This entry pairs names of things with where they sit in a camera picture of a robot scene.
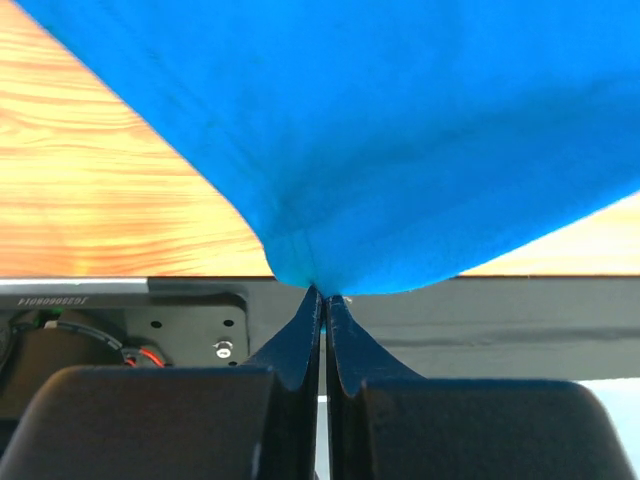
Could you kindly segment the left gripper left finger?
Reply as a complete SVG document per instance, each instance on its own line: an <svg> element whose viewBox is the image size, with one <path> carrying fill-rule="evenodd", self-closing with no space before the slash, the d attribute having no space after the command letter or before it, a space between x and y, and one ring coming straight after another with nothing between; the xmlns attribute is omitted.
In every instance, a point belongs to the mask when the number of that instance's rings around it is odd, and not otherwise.
<svg viewBox="0 0 640 480"><path fill-rule="evenodd" d="M54 374L1 459L5 479L310 479L321 297L225 368Z"/></svg>

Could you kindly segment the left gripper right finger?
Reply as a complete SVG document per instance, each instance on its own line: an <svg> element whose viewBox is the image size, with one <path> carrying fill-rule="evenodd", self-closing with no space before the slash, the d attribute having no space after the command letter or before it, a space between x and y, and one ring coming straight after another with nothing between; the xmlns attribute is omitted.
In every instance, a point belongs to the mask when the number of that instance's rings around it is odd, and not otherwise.
<svg viewBox="0 0 640 480"><path fill-rule="evenodd" d="M343 299L325 304L335 479L631 479L596 397L574 382L429 379L382 347Z"/></svg>

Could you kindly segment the blue t shirt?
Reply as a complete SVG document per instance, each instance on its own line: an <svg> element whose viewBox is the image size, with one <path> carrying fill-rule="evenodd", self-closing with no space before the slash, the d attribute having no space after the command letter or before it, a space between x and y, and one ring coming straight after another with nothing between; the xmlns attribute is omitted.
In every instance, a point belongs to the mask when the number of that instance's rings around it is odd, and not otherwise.
<svg viewBox="0 0 640 480"><path fill-rule="evenodd" d="M25 1L282 282L399 293L639 188L635 1Z"/></svg>

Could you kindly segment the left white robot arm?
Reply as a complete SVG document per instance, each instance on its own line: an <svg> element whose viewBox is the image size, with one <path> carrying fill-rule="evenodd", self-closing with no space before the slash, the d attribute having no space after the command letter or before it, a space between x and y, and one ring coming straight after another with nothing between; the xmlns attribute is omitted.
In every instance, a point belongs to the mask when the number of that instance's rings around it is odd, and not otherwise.
<svg viewBox="0 0 640 480"><path fill-rule="evenodd" d="M607 413L548 380L427 379L316 290L231 368L178 368L78 313L1 324L5 479L630 479Z"/></svg>

